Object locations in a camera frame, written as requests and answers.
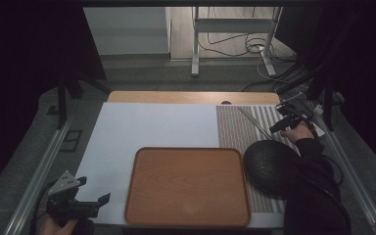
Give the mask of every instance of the wooden edge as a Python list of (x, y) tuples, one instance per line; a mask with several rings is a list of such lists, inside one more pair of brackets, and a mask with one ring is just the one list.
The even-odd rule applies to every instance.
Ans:
[(280, 100), (276, 93), (271, 92), (114, 91), (108, 102), (215, 105), (229, 102), (233, 105), (277, 105)]

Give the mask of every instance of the wall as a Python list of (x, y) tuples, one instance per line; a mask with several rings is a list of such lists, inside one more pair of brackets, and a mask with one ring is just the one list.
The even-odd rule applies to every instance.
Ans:
[(169, 8), (84, 8), (99, 55), (168, 54)]

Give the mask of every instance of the black cable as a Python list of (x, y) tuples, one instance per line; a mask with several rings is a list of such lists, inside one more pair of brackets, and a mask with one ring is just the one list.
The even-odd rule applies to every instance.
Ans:
[(41, 203), (41, 200), (42, 200), (42, 197), (44, 196), (45, 192), (51, 188), (56, 182), (57, 182), (58, 179), (54, 179), (53, 181), (47, 183), (42, 189), (41, 191), (39, 192), (39, 195), (38, 195), (38, 198), (35, 202), (35, 207), (34, 207), (34, 211), (33, 211), (33, 215), (32, 215), (32, 219), (30, 221), (30, 224), (29, 224), (29, 235), (35, 235), (36, 234), (36, 222), (38, 220), (38, 209), (39, 209), (39, 205)]
[(230, 55), (230, 54), (226, 54), (226, 53), (223, 53), (223, 52), (220, 52), (220, 51), (217, 51), (217, 50), (213, 50), (213, 49), (210, 49), (210, 48), (205, 48), (203, 45), (201, 45), (201, 42), (198, 41), (198, 45), (200, 45), (201, 48), (203, 48), (204, 50), (206, 51), (212, 51), (212, 52), (216, 52), (216, 53), (219, 53), (221, 55), (224, 55), (224, 56), (229, 56), (229, 57), (240, 57), (240, 56), (244, 56), (246, 54), (248, 54), (249, 52), (245, 52), (245, 53), (241, 53), (241, 54), (237, 54), (237, 55)]
[(269, 54), (270, 59), (272, 59), (273, 61), (275, 61), (279, 64), (297, 62), (298, 61), (297, 56), (295, 56), (295, 55), (290, 56), (290, 57), (279, 57), (276, 54), (274, 47), (272, 47), (272, 51), (270, 51), (270, 50), (268, 51), (268, 54)]
[[(306, 62), (308, 62), (308, 60), (313, 60), (313, 57), (312, 57), (312, 56), (315, 56), (316, 54), (319, 54), (319, 55), (320, 55), (320, 53), (324, 53), (324, 52), (325, 52), (325, 48), (326, 48), (326, 46), (328, 45), (329, 41), (333, 38), (333, 35), (334, 35), (335, 33), (336, 33), (336, 32), (333, 32), (333, 33), (329, 34), (329, 36), (324, 40), (324, 42), (321, 43), (321, 46), (317, 47), (316, 50), (311, 51), (311, 52), (309, 52), (309, 53), (307, 53), (307, 54), (305, 54), (305, 55), (303, 55), (303, 56), (298, 56), (297, 59), (296, 59), (297, 63), (305, 64)], [(269, 54), (270, 54), (270, 59), (276, 61), (277, 63), (281, 63), (281, 62), (293, 62), (293, 61), (294, 61), (294, 60), (292, 60), (292, 59), (284, 59), (284, 58), (279, 58), (279, 57), (277, 57), (277, 55), (276, 55), (275, 52), (274, 52), (274, 48), (273, 48), (273, 52), (269, 51)], [(308, 72), (307, 74), (305, 74), (304, 76), (307, 76), (307, 77), (311, 78), (311, 77), (314, 76), (318, 71), (319, 71), (319, 69), (316, 68), (316, 69), (314, 69), (314, 70), (312, 70), (312, 71), (309, 71), (309, 72)], [(296, 79), (296, 81), (293, 81), (293, 82), (292, 82), (292, 83), (294, 83), (295, 85), (292, 85), (292, 84), (291, 84), (291, 85), (288, 85), (288, 87), (292, 87), (292, 86), (299, 85), (299, 84), (297, 84), (297, 81), (299, 81), (299, 80), (300, 80), (299, 78)]]
[(276, 91), (276, 87), (278, 85), (280, 85), (280, 83), (282, 82), (288, 82), (290, 81), (291, 79), (297, 77), (298, 75), (300, 75), (303, 71), (305, 71), (306, 69), (303, 68), (301, 69), (300, 71), (298, 71), (297, 73), (295, 73), (294, 75), (292, 75), (291, 77), (285, 77), (283, 80), (282, 79), (279, 79), (278, 81), (276, 81), (276, 83), (273, 84), (272, 88), (271, 88), (271, 91), (275, 92)]
[(280, 80), (280, 79), (279, 79), (278, 82), (285, 82), (285, 81), (288, 81), (288, 80), (290, 80), (290, 79), (296, 77), (297, 74), (299, 74), (299, 73), (301, 73), (302, 71), (305, 70), (305, 68), (303, 68), (303, 69), (302, 69), (301, 71), (299, 71), (297, 74), (295, 74), (295, 75), (293, 75), (293, 76), (291, 76), (291, 77), (287, 77), (290, 73), (292, 73), (293, 71), (297, 70), (298, 67), (300, 67), (300, 66), (301, 66), (301, 63), (296, 62), (296, 63), (294, 63), (290, 68), (288, 68), (286, 71), (284, 71), (283, 73), (281, 73), (280, 75), (277, 75), (277, 76), (275, 76), (275, 77), (277, 77), (277, 78), (283, 78), (283, 79), (284, 79), (284, 80)]
[(328, 192), (327, 190), (325, 190), (324, 188), (322, 188), (321, 186), (319, 186), (317, 183), (315, 183), (314, 181), (308, 179), (307, 177), (303, 176), (301, 173), (298, 174), (298, 176), (303, 179), (304, 181), (306, 181), (307, 183), (309, 183), (310, 185), (312, 185), (313, 187), (315, 187), (316, 189), (320, 190), (325, 196), (327, 196), (329, 199), (331, 199), (331, 201), (338, 207), (338, 209), (341, 211), (341, 214), (343, 215), (344, 217), (344, 221), (345, 221), (345, 225), (346, 227), (349, 229), (349, 231), (351, 231), (351, 219), (350, 219), (350, 215), (347, 211), (347, 209), (342, 205), (342, 203), (338, 202), (338, 200), (334, 197), (334, 195), (332, 195), (330, 192)]
[[(212, 8), (212, 11), (213, 11), (214, 16), (216, 17), (215, 7)], [(245, 11), (246, 11), (246, 8), (243, 9), (243, 17), (244, 17)], [(207, 12), (207, 18), (209, 18), (209, 17), (210, 17), (210, 7), (209, 7), (208, 12)], [(243, 34), (239, 34), (239, 35), (236, 35), (236, 36), (227, 37), (225, 39), (221, 39), (221, 40), (218, 40), (218, 41), (215, 41), (215, 42), (211, 42), (210, 41), (210, 33), (207, 32), (207, 40), (208, 40), (210, 45), (213, 45), (213, 44), (217, 44), (217, 43), (220, 43), (220, 42), (228, 41), (228, 40), (231, 40), (231, 39), (234, 39), (234, 38), (237, 38), (237, 37), (241, 37), (241, 36), (246, 36), (246, 35), (248, 35), (248, 33), (243, 33)]]
[(276, 76), (273, 76), (268, 80), (252, 82), (252, 83), (248, 84), (247, 86), (245, 86), (242, 89), (242, 92), (245, 92), (249, 87), (254, 86), (254, 85), (264, 84), (264, 83), (267, 83), (267, 82), (278, 82), (276, 79), (281, 79), (283, 76), (288, 75), (290, 72), (294, 71), (298, 66), (299, 66), (298, 64), (294, 64), (291, 67), (289, 67), (286, 71), (284, 71), (283, 73), (276, 75)]
[[(264, 44), (260, 44), (260, 43), (257, 43), (257, 44), (249, 44), (249, 42), (253, 41), (253, 40), (261, 40), (261, 41), (265, 41), (264, 38), (260, 38), (260, 37), (254, 37), (254, 38), (250, 38), (249, 39), (249, 35), (250, 33), (247, 34), (246, 36), (246, 40), (244, 41), (244, 45), (246, 46), (246, 49), (247, 51), (249, 51), (250, 53), (253, 53), (253, 54), (257, 54), (257, 53), (261, 53), (261, 50), (259, 48), (260, 47), (264, 47)], [(255, 48), (255, 47), (258, 47), (258, 50), (257, 51), (253, 51), (252, 48)]]

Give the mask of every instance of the tray rim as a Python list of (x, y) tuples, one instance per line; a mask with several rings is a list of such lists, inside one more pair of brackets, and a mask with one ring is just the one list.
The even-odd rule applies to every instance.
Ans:
[[(245, 222), (243, 224), (239, 225), (186, 225), (186, 224), (181, 224), (181, 225), (169, 225), (169, 224), (158, 224), (158, 223), (135, 223), (135, 222), (129, 222), (128, 219), (128, 205), (129, 205), (129, 197), (130, 197), (130, 192), (131, 192), (131, 186), (133, 183), (133, 176), (135, 174), (135, 167), (137, 164), (138, 157), (141, 152), (147, 151), (147, 150), (190, 150), (190, 151), (195, 151), (195, 150), (204, 150), (204, 151), (233, 151), (235, 152), (236, 156), (238, 157), (239, 161), (239, 166), (242, 172), (242, 191), (245, 196), (246, 200), (246, 211), (247, 211), (247, 218), (245, 219)], [(218, 147), (142, 147), (138, 151), (136, 151), (135, 158), (133, 161), (133, 166), (132, 166), (132, 173), (130, 176), (130, 181), (129, 181), (129, 187), (127, 190), (127, 196), (126, 196), (126, 204), (124, 208), (124, 219), (126, 220), (129, 225), (138, 225), (138, 226), (166, 226), (166, 227), (246, 227), (250, 221), (251, 221), (252, 215), (251, 215), (251, 210), (250, 210), (250, 199), (249, 199), (249, 193), (247, 191), (247, 183), (246, 183), (246, 173), (244, 171), (244, 166), (243, 166), (243, 161), (242, 161), (242, 155), (240, 151), (238, 151), (235, 148), (218, 148)]]

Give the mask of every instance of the table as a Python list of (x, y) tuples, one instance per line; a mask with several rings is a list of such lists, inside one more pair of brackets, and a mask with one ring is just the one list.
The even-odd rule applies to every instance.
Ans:
[[(232, 105), (221, 105), (229, 101)], [(143, 147), (235, 148), (244, 153), (250, 144), (265, 139), (237, 109), (249, 109), (263, 128), (280, 119), (274, 93), (117, 91), (104, 104), (76, 177), (87, 184), (76, 196), (94, 201), (111, 193), (111, 201), (94, 221), (128, 226), (125, 209), (135, 153)], [(272, 138), (294, 147), (279, 133)], [(248, 182), (252, 212), (248, 228), (283, 226), (285, 201), (263, 194)]]

